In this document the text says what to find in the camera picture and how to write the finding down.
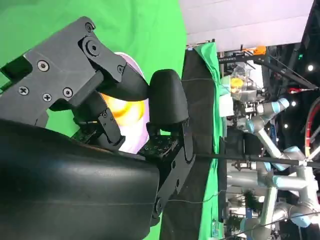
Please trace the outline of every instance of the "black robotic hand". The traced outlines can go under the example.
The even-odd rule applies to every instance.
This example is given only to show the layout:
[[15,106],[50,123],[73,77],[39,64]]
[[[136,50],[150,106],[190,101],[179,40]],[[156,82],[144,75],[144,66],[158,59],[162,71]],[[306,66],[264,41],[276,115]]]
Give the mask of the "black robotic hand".
[[[94,29],[81,17],[1,68],[11,80],[0,95],[3,240],[143,239],[194,163],[177,73],[157,71],[148,86]],[[98,92],[149,98],[138,154],[118,151],[125,137]],[[72,110],[81,132],[45,129],[47,109]]]

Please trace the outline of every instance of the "green backdrop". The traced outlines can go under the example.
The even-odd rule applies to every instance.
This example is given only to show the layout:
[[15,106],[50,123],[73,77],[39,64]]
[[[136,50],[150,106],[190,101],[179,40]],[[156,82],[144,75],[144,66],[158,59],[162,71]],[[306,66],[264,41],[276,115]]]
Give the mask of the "green backdrop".
[[[2,0],[0,66],[81,16],[109,49],[132,56],[148,82],[159,69],[181,75],[186,31],[178,0]],[[7,81],[0,73],[0,86]],[[49,112],[47,128],[68,136],[78,130],[70,111]],[[159,238],[160,225],[148,240]]]

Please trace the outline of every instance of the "green cloth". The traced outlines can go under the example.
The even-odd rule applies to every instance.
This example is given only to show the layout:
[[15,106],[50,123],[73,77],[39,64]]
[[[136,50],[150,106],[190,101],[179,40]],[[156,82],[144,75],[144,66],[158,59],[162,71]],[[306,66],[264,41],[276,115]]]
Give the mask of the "green cloth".
[[[217,57],[216,44],[214,42],[206,43],[195,48],[198,54],[203,58],[207,68],[211,72],[215,86],[214,106],[213,106],[213,150],[219,152],[219,138],[222,135],[222,120],[219,116],[219,97],[220,97],[220,72],[219,62]],[[210,199],[218,193],[218,160],[213,159],[209,169],[209,174],[206,182],[206,188],[203,200]],[[214,196],[210,201],[206,201],[202,205],[201,225],[199,231],[199,240],[208,240],[212,236],[212,223],[218,223],[218,196]],[[218,224],[218,238],[223,238],[223,225]]]
[[[178,0],[3,0],[0,66],[81,16],[93,20],[94,32],[109,49],[133,57],[147,82],[159,69],[181,76],[187,40]],[[0,86],[7,81],[0,73]],[[48,112],[48,129],[67,136],[78,130],[70,111]],[[158,239],[160,227],[152,227],[147,239]]]

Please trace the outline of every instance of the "clear plastic container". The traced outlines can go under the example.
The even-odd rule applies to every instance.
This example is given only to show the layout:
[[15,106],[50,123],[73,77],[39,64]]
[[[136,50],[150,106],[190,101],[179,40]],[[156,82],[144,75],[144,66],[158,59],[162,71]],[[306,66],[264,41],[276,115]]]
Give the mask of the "clear plastic container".
[[242,66],[234,68],[230,76],[230,93],[235,100],[245,102],[254,102],[257,99],[258,87],[250,79],[250,70]]

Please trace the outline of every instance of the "orange object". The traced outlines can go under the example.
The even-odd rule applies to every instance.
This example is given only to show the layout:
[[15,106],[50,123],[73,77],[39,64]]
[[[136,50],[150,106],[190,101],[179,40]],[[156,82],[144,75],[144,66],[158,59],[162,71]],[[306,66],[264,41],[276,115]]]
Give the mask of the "orange object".
[[130,126],[138,122],[144,115],[145,105],[143,101],[123,101],[101,94],[110,108],[116,123],[119,126]]
[[265,55],[267,52],[266,46],[257,46],[256,48],[245,48],[242,51],[253,51],[253,55]]

